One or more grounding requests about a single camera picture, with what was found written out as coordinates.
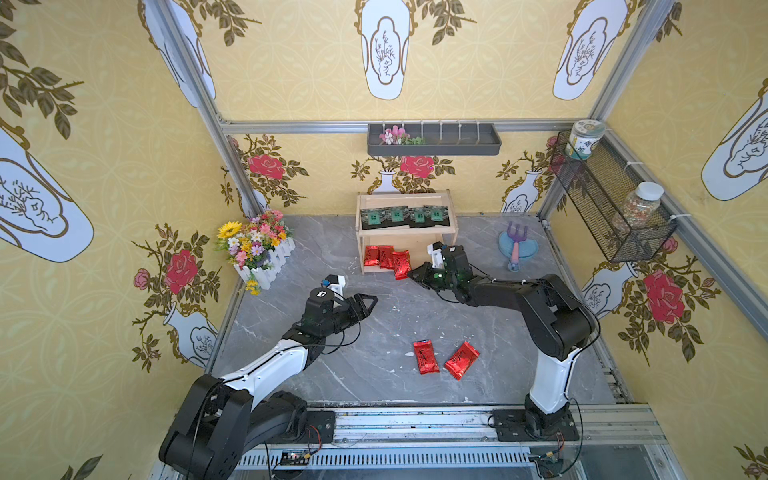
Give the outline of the green tea bag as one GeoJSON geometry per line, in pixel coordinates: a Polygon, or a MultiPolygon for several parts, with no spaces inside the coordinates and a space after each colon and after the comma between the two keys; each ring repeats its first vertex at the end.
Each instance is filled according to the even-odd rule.
{"type": "Polygon", "coordinates": [[[392,206],[385,209],[385,220],[389,227],[409,226],[410,209],[408,206],[392,206]]]}
{"type": "Polygon", "coordinates": [[[408,225],[410,228],[430,228],[435,223],[432,220],[429,206],[413,207],[408,211],[408,225]]]}
{"type": "Polygon", "coordinates": [[[387,228],[389,226],[387,210],[382,208],[361,209],[360,223],[363,230],[387,228]]]}
{"type": "Polygon", "coordinates": [[[447,206],[431,205],[428,207],[429,220],[433,226],[450,226],[450,213],[447,206]]]}

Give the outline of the wooden two-tier shelf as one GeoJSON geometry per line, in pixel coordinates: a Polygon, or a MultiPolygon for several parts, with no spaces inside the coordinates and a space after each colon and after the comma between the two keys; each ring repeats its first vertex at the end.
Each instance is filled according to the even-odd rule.
{"type": "Polygon", "coordinates": [[[436,193],[418,194],[359,194],[357,196],[356,205],[355,232],[359,263],[362,273],[365,274],[383,272],[383,269],[379,266],[366,266],[364,264],[365,248],[367,246],[390,245],[393,246],[396,251],[408,250],[410,253],[411,265],[413,267],[418,267],[424,262],[431,260],[431,257],[427,252],[427,247],[429,245],[437,241],[441,241],[446,245],[456,244],[459,228],[451,192],[449,190],[444,190],[436,193]],[[449,225],[422,228],[398,226],[369,230],[362,228],[361,211],[363,209],[393,206],[421,207],[424,205],[447,207],[449,225]]]}

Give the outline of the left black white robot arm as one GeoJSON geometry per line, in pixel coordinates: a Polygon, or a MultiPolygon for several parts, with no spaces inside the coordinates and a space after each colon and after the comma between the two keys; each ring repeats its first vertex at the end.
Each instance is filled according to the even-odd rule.
{"type": "Polygon", "coordinates": [[[343,297],[329,283],[313,289],[300,320],[271,350],[234,372],[194,381],[161,443],[160,461],[191,479],[227,479],[256,446],[316,436],[306,401],[279,387],[331,352],[328,337],[367,319],[377,303],[370,294],[343,297]]]}

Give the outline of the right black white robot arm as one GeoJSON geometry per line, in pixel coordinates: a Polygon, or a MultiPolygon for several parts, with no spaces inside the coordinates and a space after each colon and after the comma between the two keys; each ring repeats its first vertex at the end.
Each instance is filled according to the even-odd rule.
{"type": "Polygon", "coordinates": [[[471,307],[498,307],[522,315],[538,349],[534,381],[525,397],[519,427],[536,440],[560,433],[578,434],[570,411],[569,387],[579,354],[590,345],[597,321],[556,274],[534,280],[499,280],[473,271],[460,245],[435,244],[433,260],[412,269],[408,277],[436,293],[450,291],[471,307]]]}

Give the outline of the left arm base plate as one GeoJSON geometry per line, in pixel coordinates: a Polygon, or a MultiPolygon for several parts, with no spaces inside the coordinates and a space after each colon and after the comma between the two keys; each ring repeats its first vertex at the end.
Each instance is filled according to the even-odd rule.
{"type": "Polygon", "coordinates": [[[288,431],[274,440],[274,443],[303,443],[318,446],[334,440],[336,414],[332,410],[309,410],[293,421],[288,431]]]}

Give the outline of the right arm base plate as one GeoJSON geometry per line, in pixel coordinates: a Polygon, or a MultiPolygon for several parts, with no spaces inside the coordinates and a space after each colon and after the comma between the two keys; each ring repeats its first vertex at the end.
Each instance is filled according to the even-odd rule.
{"type": "Polygon", "coordinates": [[[567,407],[554,414],[543,414],[536,409],[497,409],[490,414],[488,425],[500,442],[580,439],[578,424],[567,407]]]}

